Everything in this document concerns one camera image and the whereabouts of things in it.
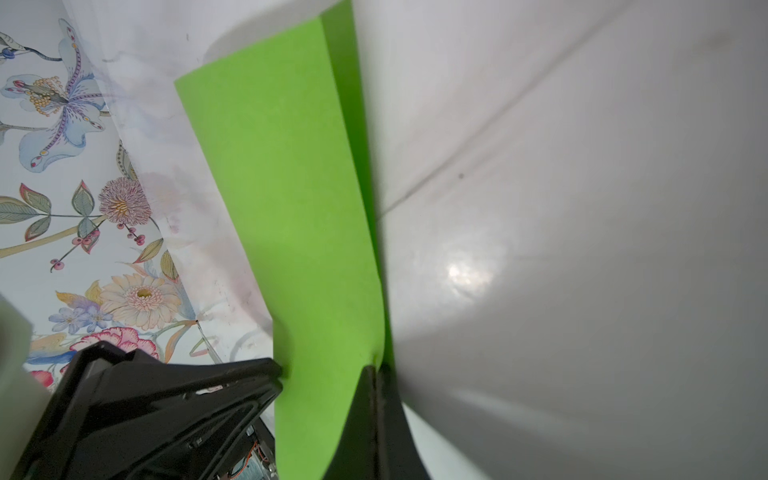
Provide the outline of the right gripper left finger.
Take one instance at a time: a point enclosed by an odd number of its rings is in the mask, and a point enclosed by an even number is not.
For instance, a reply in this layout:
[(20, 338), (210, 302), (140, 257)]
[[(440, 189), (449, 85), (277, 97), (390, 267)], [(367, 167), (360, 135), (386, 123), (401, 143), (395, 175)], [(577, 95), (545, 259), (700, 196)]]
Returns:
[(376, 369), (363, 368), (341, 438), (324, 480), (377, 478)]

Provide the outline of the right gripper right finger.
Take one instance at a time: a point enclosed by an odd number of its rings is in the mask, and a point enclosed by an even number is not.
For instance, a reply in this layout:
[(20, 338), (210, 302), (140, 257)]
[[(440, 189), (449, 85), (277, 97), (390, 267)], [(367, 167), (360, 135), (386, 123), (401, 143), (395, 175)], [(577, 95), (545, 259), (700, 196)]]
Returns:
[(376, 386), (376, 479), (430, 480), (405, 416), (395, 372), (383, 364)]

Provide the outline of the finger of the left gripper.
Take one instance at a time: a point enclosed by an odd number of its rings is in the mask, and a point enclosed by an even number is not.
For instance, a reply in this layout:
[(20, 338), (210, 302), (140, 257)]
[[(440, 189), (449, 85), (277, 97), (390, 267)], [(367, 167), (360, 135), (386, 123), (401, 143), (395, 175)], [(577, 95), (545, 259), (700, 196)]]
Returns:
[(74, 355), (14, 479), (217, 479), (282, 391), (271, 358), (165, 364), (99, 341)]

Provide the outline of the green square paper sheet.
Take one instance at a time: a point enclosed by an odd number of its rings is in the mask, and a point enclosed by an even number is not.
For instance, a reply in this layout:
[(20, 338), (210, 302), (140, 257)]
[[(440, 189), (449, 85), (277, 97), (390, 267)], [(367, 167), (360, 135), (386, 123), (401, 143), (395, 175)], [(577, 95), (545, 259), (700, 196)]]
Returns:
[(181, 77), (176, 90), (273, 321), (284, 479), (323, 477), (385, 354), (352, 5)]

